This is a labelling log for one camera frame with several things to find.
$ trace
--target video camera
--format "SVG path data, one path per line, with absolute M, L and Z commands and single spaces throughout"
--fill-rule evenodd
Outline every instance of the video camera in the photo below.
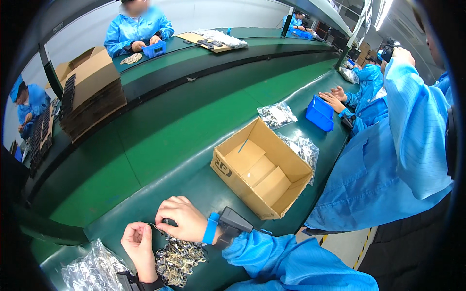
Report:
M 400 43 L 391 37 L 387 37 L 386 42 L 387 42 L 387 45 L 382 49 L 382 52 L 380 53 L 380 57 L 382 58 L 382 60 L 386 62 L 390 62 L 390 59 L 393 55 L 393 49 L 395 47 L 400 47 Z

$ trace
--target plastic bag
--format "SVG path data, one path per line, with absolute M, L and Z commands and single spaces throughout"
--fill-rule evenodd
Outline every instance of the plastic bag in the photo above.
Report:
M 224 45 L 227 45 L 231 48 L 242 48 L 247 47 L 248 44 L 245 41 L 239 40 L 235 37 L 224 34 L 222 31 L 213 30 L 213 29 L 197 29 L 191 31 L 192 34 L 199 34 L 204 36 L 207 39 L 214 41 L 219 41 Z
M 260 118 L 270 129 L 278 129 L 284 125 L 298 121 L 286 102 L 279 102 L 257 108 Z
M 317 167 L 317 158 L 319 157 L 319 148 L 308 138 L 298 136 L 297 141 L 277 132 L 277 135 L 283 140 L 301 159 L 303 159 L 312 168 L 312 177 L 309 185 L 314 185 L 315 169 Z
M 125 291 L 117 278 L 117 272 L 123 271 L 129 269 L 98 238 L 87 256 L 62 268 L 62 277 L 70 290 Z
M 356 84 L 356 83 L 359 84 L 359 77 L 356 75 L 356 73 L 353 70 L 339 67 L 338 72 L 346 81 L 352 84 Z

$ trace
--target cardboard flap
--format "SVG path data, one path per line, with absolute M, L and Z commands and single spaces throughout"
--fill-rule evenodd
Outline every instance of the cardboard flap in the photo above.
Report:
M 267 205 L 274 205 L 278 199 L 285 193 L 291 182 L 285 176 L 285 173 L 276 167 L 262 182 L 254 187 L 254 192 L 264 200 Z
M 254 164 L 249 170 L 242 174 L 244 180 L 254 188 L 257 184 L 262 182 L 270 173 L 275 170 L 275 165 L 267 159 L 266 156 L 262 156 L 257 163 Z
M 249 170 L 265 154 L 265 151 L 258 147 L 251 140 L 245 140 L 225 156 L 225 160 L 238 173 Z

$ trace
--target blue cleanroom suit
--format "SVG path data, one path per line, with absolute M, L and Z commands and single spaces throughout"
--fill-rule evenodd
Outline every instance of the blue cleanroom suit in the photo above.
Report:
M 384 80 L 388 117 L 355 135 L 305 222 L 330 231 L 360 230 L 429 210 L 453 188 L 445 124 L 452 104 L 445 73 L 427 86 L 392 58 Z
M 124 47 L 129 46 L 134 41 L 148 44 L 158 30 L 161 31 L 160 38 L 162 40 L 168 39 L 175 32 L 171 27 L 171 21 L 168 21 L 164 13 L 157 7 L 149 7 L 138 21 L 119 14 L 110 23 L 103 45 L 107 48 L 110 57 L 115 58 L 129 53 Z
M 384 75 L 380 71 L 380 67 L 374 64 L 366 64 L 362 69 L 354 68 L 353 72 L 355 72 L 359 78 L 361 89 L 375 80 L 384 80 Z
M 288 15 L 285 15 L 283 17 L 283 24 L 282 26 L 285 27 L 285 22 L 287 21 Z M 292 29 L 293 26 L 302 26 L 302 20 L 301 19 L 296 19 L 295 14 L 293 13 L 293 17 L 291 18 L 290 26 L 288 27 L 288 30 Z
M 346 266 L 319 246 L 316 238 L 297 244 L 294 235 L 272 237 L 253 230 L 236 237 L 222 255 L 230 264 L 243 266 L 252 278 L 231 285 L 228 291 L 378 290 L 373 277 Z
M 28 122 L 23 129 L 21 138 L 26 140 L 32 134 L 33 125 L 37 118 L 44 112 L 44 110 L 50 105 L 49 95 L 36 84 L 30 84 L 27 86 L 29 90 L 28 105 L 18 105 L 18 120 L 20 124 L 24 123 L 26 115 L 32 113 L 32 119 Z

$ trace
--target fluorescent light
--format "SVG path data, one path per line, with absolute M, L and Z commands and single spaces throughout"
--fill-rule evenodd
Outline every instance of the fluorescent light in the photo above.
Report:
M 379 10 L 379 15 L 377 16 L 376 31 L 379 31 L 380 27 L 382 26 L 382 23 L 384 22 L 385 17 L 387 17 L 388 11 L 390 10 L 392 3 L 393 0 L 385 0 L 385 2 L 383 3 L 384 7 L 381 11 Z

